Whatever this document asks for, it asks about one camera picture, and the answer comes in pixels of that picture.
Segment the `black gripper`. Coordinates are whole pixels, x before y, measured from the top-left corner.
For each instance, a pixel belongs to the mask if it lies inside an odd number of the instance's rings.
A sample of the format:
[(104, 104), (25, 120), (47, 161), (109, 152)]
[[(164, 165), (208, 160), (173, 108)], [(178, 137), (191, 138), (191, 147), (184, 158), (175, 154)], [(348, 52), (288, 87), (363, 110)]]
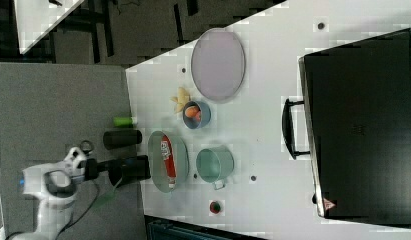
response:
[(127, 185), (151, 178), (149, 159), (146, 155), (104, 162), (88, 159), (84, 167), (86, 181), (98, 178), (101, 172), (107, 172), (108, 179), (113, 186)]

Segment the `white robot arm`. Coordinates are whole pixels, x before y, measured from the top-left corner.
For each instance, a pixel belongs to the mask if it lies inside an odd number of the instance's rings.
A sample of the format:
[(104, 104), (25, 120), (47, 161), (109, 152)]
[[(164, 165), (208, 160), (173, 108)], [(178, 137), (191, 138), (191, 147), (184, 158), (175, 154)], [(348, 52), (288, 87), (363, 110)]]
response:
[(150, 177), (146, 155), (99, 162), (87, 150), (72, 147), (56, 163), (28, 167), (22, 171), (22, 193), (39, 201), (35, 230), (12, 233), (6, 240), (57, 240), (73, 225), (78, 185), (106, 172), (114, 188)]

